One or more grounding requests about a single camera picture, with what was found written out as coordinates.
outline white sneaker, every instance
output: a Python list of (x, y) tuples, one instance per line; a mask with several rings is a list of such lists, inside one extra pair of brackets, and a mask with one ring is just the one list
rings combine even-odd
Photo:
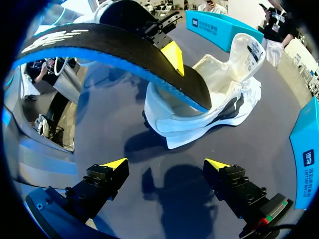
[(169, 149), (203, 136), (219, 124), (239, 125), (261, 97), (261, 83), (253, 75), (265, 60), (265, 50), (253, 37), (234, 37), (228, 62), (205, 55), (193, 68), (203, 77), (210, 92), (212, 108), (202, 113), (149, 83), (145, 118), (150, 127), (166, 138)]

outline person holding phone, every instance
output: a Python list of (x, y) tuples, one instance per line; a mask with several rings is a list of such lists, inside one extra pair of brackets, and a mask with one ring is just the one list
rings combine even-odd
[(209, 11), (209, 12), (227, 15), (226, 8), (217, 4), (215, 0), (205, 0), (205, 1), (206, 3), (198, 6), (199, 11)]
[(265, 12), (267, 25), (263, 31), (263, 48), (266, 50), (267, 60), (278, 67), (284, 48), (298, 36), (297, 29), (290, 13), (287, 13), (275, 0), (269, 0), (275, 6), (267, 9), (260, 4)]

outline wall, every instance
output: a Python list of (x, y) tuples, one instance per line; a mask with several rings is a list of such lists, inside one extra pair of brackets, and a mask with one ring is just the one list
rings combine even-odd
[(265, 7), (272, 6), (268, 0), (228, 0), (228, 15), (257, 28), (265, 20), (260, 3)]
[(294, 59), (296, 54), (299, 54), (301, 59), (299, 63), (303, 63), (309, 70), (315, 72), (318, 68), (317, 62), (304, 45), (296, 38), (293, 39), (285, 48), (285, 52), (290, 58)]

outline shoe label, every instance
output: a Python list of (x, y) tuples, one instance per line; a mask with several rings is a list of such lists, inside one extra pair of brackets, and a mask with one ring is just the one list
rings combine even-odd
[(263, 53), (260, 45), (253, 39), (250, 39), (247, 45), (247, 49), (250, 52), (248, 55), (245, 65), (248, 71), (251, 71), (257, 64), (261, 54)]

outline shoe insole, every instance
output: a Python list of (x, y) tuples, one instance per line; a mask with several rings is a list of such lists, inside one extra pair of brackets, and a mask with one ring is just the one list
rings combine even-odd
[(182, 77), (159, 49), (117, 27), (80, 23), (49, 29), (26, 41), (13, 67), (56, 56), (113, 65), (156, 83), (202, 112), (211, 108), (208, 88), (199, 73), (184, 65)]

